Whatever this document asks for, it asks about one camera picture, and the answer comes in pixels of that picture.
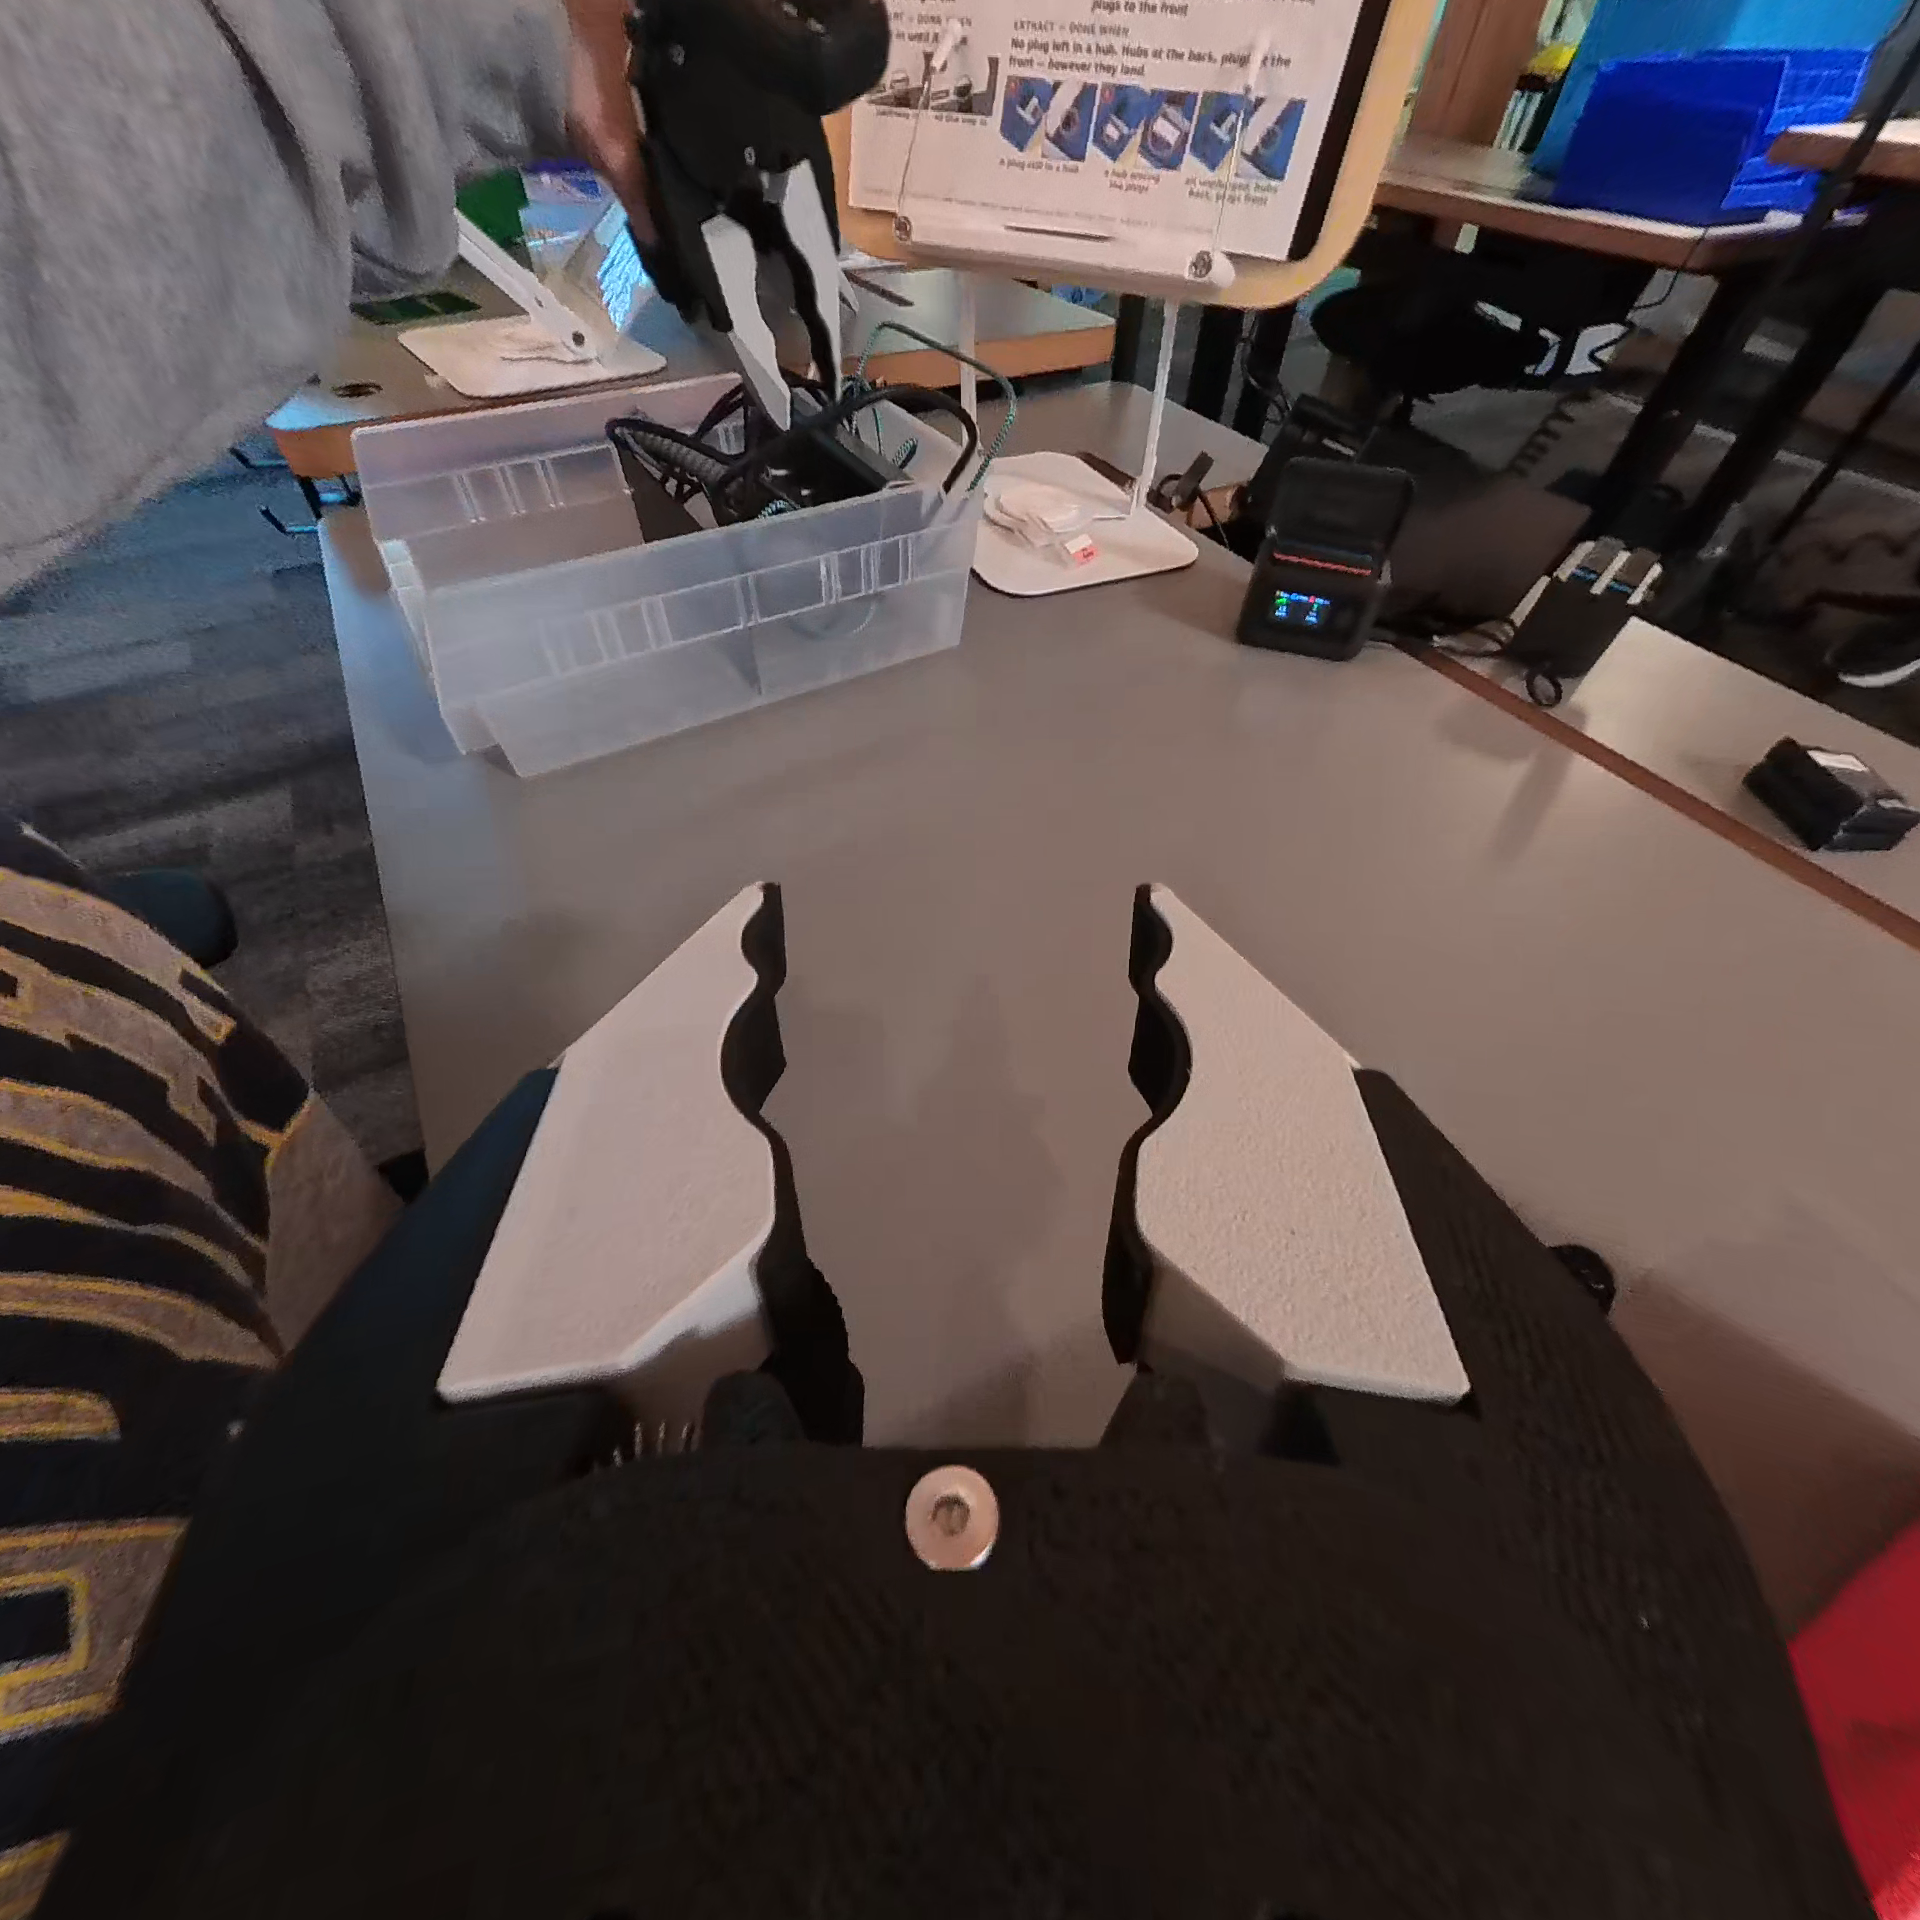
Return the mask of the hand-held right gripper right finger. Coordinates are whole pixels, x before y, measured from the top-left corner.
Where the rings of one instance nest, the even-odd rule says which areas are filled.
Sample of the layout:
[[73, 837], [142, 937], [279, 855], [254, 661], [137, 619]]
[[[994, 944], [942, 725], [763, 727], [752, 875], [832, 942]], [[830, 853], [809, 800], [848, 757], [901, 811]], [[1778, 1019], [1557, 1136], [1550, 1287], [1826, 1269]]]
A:
[[1127, 1081], [1102, 1257], [1120, 1365], [1232, 1410], [1287, 1387], [1463, 1408], [1472, 1385], [1355, 1058], [1161, 882], [1136, 887]]

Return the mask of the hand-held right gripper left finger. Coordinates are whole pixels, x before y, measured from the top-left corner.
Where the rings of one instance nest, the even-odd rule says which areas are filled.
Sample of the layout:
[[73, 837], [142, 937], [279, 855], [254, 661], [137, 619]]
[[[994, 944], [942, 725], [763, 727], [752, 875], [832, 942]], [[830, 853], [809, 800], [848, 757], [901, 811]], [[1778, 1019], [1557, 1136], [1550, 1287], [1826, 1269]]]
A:
[[558, 1058], [439, 1371], [450, 1408], [583, 1390], [626, 1451], [688, 1451], [711, 1390], [770, 1376], [855, 1447], [866, 1385], [766, 1118], [784, 1077], [784, 901], [720, 905]]

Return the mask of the black usb hub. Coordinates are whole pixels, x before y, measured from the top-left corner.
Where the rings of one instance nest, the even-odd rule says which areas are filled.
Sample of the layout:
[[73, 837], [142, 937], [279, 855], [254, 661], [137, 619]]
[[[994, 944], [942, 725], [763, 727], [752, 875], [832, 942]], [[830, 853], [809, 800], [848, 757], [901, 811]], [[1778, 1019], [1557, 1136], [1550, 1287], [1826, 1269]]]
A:
[[738, 434], [741, 418], [706, 432], [633, 414], [606, 427], [645, 542], [715, 533], [903, 487], [905, 471], [843, 432], [777, 448]]

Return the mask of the clear plastic bin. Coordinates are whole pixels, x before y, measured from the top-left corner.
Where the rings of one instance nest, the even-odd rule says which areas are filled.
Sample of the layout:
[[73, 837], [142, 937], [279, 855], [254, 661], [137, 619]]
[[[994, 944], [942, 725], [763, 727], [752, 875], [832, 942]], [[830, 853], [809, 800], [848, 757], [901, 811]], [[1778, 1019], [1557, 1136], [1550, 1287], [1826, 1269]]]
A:
[[727, 375], [363, 425], [368, 528], [439, 718], [517, 777], [624, 752], [960, 640], [981, 496], [885, 402], [885, 491], [654, 539], [608, 421], [690, 432]]

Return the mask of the large red plastic bin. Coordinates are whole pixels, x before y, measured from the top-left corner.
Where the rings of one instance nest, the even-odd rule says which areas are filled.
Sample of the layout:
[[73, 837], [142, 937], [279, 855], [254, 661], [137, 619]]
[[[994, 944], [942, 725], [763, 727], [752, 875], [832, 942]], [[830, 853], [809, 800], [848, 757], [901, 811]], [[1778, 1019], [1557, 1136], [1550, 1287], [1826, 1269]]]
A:
[[1918, 1525], [1792, 1637], [1826, 1785], [1879, 1918], [1918, 1915]]

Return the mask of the person's left forearm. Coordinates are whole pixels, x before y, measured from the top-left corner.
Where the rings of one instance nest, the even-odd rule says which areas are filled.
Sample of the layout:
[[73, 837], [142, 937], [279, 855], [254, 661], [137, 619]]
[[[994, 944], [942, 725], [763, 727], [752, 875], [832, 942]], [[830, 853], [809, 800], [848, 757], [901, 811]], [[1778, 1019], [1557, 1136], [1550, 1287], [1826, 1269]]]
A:
[[562, 5], [5, 5], [5, 592], [439, 277], [466, 181], [562, 158]]

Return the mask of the person's left hand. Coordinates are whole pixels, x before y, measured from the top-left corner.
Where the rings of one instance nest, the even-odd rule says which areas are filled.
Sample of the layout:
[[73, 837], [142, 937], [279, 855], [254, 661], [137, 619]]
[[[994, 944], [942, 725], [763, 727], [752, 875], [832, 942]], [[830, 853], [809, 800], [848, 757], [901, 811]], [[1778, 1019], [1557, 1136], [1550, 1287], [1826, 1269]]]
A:
[[567, 18], [567, 130], [574, 151], [613, 190], [629, 217], [635, 249], [651, 254], [658, 233], [631, 82], [631, 11], [624, 2], [565, 2], [562, 7]]

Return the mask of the white stand with plastic bags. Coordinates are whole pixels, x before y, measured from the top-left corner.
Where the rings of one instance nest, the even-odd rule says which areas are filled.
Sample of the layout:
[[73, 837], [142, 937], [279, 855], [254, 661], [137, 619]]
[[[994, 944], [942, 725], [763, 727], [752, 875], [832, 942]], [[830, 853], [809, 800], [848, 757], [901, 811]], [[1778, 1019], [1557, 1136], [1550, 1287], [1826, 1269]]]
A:
[[517, 400], [654, 377], [638, 338], [656, 299], [624, 206], [581, 162], [498, 171], [459, 192], [457, 267], [480, 293], [418, 295], [398, 343], [469, 400]]

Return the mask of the instruction sign stand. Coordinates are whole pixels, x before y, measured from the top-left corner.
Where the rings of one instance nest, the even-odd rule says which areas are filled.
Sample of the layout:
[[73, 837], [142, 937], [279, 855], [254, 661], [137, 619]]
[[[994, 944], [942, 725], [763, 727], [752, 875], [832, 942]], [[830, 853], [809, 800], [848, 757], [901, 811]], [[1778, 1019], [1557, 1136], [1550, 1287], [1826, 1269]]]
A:
[[887, 7], [885, 73], [827, 123], [843, 235], [910, 267], [1088, 286], [1161, 306], [1129, 494], [1083, 457], [983, 464], [1095, 503], [1067, 567], [978, 523], [974, 574], [1013, 597], [1186, 569], [1147, 505], [1184, 306], [1294, 304], [1346, 258], [1401, 137], [1435, 5], [919, 2]]

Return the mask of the black charging case with screen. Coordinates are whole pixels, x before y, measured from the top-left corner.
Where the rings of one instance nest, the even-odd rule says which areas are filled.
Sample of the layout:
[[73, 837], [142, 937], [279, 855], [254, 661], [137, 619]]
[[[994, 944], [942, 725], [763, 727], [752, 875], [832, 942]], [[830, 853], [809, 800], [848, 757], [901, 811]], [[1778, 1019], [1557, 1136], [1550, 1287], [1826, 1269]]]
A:
[[1376, 631], [1415, 496], [1410, 471], [1399, 466], [1287, 462], [1264, 514], [1237, 645], [1353, 661]]

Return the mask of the black office chair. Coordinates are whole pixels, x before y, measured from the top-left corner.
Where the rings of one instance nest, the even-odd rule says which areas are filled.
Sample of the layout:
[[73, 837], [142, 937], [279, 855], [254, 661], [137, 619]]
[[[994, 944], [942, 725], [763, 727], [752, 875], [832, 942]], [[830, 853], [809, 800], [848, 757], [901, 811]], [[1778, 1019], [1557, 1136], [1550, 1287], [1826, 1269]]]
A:
[[1550, 327], [1506, 306], [1413, 281], [1355, 283], [1321, 297], [1312, 334], [1371, 393], [1440, 400], [1463, 391], [1550, 393], [1598, 379], [1634, 327]]

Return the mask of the black battery charger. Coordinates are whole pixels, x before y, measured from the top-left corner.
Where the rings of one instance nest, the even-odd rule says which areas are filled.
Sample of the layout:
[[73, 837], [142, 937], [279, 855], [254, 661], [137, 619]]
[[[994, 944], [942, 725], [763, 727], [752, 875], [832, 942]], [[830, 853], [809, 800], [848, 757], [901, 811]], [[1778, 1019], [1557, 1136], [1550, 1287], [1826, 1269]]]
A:
[[1568, 681], [1584, 679], [1664, 576], [1662, 558], [1602, 535], [1577, 542], [1511, 615], [1504, 661], [1522, 672], [1536, 704], [1554, 704]]

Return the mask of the black battery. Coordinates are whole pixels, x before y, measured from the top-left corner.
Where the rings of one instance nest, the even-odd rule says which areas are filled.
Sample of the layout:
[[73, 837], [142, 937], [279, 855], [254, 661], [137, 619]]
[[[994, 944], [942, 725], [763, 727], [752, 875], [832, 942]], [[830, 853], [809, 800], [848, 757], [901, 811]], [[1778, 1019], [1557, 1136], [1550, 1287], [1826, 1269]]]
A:
[[1778, 738], [1742, 786], [1810, 853], [1881, 853], [1918, 827], [1918, 805], [1861, 757]]

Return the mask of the dark-legged work table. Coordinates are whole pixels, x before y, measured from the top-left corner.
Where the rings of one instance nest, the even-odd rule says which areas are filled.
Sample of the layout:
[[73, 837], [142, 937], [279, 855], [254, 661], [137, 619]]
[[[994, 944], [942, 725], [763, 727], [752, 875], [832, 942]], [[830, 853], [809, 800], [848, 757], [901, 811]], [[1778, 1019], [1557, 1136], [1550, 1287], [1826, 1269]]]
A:
[[[1746, 302], [1760, 295], [1769, 270], [1785, 261], [1790, 242], [1797, 233], [1797, 219], [1785, 213], [1767, 213], [1755, 222], [1744, 224], [1659, 224], [1602, 208], [1557, 206], [1547, 201], [1547, 185], [1536, 178], [1520, 155], [1497, 149], [1479, 149], [1470, 142], [1408, 135], [1392, 162], [1387, 162], [1383, 181], [1376, 190], [1376, 231], [1374, 238], [1394, 247], [1426, 247], [1440, 258], [1454, 258], [1442, 251], [1442, 229], [1477, 229], [1483, 240], [1486, 233], [1504, 238], [1504, 245], [1557, 249], [1554, 258], [1568, 256], [1584, 261], [1577, 270], [1600, 279], [1632, 279], [1637, 293], [1627, 299], [1634, 313], [1627, 315], [1627, 329], [1653, 313], [1657, 302], [1650, 299], [1646, 311], [1639, 311], [1639, 299], [1646, 295], [1646, 283], [1659, 274], [1669, 274], [1671, 283], [1687, 277], [1712, 281], [1714, 295], [1701, 309], [1691, 331], [1675, 347], [1662, 379], [1648, 389], [1639, 402], [1639, 411], [1618, 441], [1600, 480], [1593, 482], [1591, 494], [1582, 494], [1591, 505], [1600, 505], [1600, 494], [1614, 496], [1630, 487], [1653, 487], [1666, 478], [1675, 455], [1689, 443], [1707, 414], [1707, 405], [1717, 386], [1728, 377], [1726, 370], [1737, 363], [1744, 352], [1733, 345]], [[1888, 297], [1909, 297], [1915, 302], [1915, 242], [1909, 254], [1893, 258], [1893, 270], [1881, 272], [1881, 293], [1867, 293], [1865, 279], [1851, 295], [1829, 302], [1824, 320], [1813, 325], [1813, 304], [1808, 304], [1808, 336], [1806, 350], [1829, 350], [1840, 343], [1842, 322], [1858, 327], [1845, 334], [1838, 345], [1838, 357], [1831, 366], [1813, 352], [1808, 366], [1817, 361], [1817, 370], [1808, 377], [1794, 370], [1799, 361], [1781, 363], [1776, 373], [1783, 375], [1774, 398], [1778, 402], [1792, 400], [1799, 409], [1808, 405], [1822, 389], [1829, 386], [1847, 352], [1856, 347], [1861, 331], [1879, 325], [1877, 315]]]

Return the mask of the large blue bin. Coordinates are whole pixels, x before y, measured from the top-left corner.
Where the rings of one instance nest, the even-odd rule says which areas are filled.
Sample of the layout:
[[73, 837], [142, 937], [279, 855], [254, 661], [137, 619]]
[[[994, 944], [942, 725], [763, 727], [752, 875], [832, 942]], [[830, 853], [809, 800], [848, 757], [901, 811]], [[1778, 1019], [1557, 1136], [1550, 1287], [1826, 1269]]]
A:
[[1817, 169], [1769, 158], [1790, 128], [1856, 101], [1872, 53], [1847, 46], [1623, 57], [1598, 69], [1547, 201], [1685, 224], [1806, 213]]

